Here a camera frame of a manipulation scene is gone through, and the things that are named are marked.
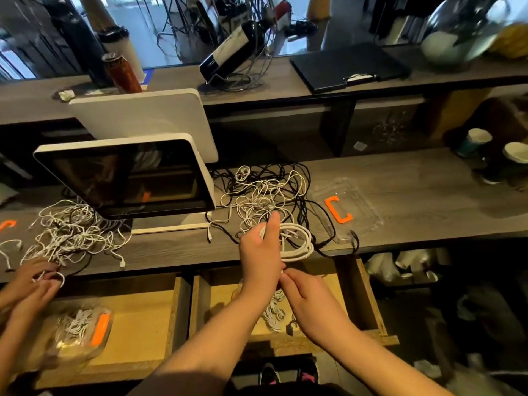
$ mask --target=red can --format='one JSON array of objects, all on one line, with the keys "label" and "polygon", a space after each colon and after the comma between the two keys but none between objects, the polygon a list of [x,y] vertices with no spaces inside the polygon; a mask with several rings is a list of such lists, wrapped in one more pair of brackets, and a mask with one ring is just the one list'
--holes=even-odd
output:
[{"label": "red can", "polygon": [[124,93],[141,93],[143,89],[128,61],[120,52],[112,51],[102,56],[104,69],[114,81],[117,88]]}]

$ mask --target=black clipboard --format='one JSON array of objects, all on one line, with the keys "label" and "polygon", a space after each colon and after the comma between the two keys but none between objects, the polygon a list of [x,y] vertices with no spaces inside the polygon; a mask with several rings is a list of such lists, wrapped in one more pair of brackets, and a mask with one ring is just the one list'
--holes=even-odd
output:
[{"label": "black clipboard", "polygon": [[411,74],[411,69],[373,43],[294,55],[290,63],[313,94],[374,81],[404,79]]}]

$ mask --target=person's left hand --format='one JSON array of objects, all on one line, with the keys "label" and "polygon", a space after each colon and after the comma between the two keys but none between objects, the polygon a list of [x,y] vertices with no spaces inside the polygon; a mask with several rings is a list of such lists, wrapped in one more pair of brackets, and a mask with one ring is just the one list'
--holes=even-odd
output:
[{"label": "person's left hand", "polygon": [[61,282],[54,279],[38,281],[35,290],[13,308],[11,319],[27,323],[32,322],[37,314],[54,298],[60,287]]},{"label": "person's left hand", "polygon": [[[243,271],[241,293],[250,293],[266,305],[277,289],[281,270],[286,267],[280,255],[280,217],[274,211],[267,224],[261,223],[252,228],[240,239],[239,245]],[[266,234],[261,239],[263,227],[266,227]]]},{"label": "person's left hand", "polygon": [[15,278],[0,291],[0,308],[13,306],[31,292],[36,290],[37,283],[33,281],[43,271],[54,273],[59,266],[48,259],[37,257],[26,261],[18,269]]}]

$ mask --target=wine bottle label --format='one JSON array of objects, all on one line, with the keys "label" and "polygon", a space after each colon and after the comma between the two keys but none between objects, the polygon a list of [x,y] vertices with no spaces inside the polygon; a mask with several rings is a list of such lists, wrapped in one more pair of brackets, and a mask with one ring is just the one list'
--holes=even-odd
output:
[{"label": "wine bottle label", "polygon": [[213,58],[218,66],[222,66],[229,57],[240,50],[248,42],[249,39],[242,30],[242,25],[240,25],[220,46],[218,46],[215,51],[213,51]]}]

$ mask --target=black screen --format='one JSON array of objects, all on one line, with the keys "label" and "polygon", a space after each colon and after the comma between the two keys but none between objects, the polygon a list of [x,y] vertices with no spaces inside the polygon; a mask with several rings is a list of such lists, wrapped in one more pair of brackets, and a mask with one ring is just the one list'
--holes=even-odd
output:
[{"label": "black screen", "polygon": [[106,219],[214,209],[186,140],[39,152],[35,157]]}]

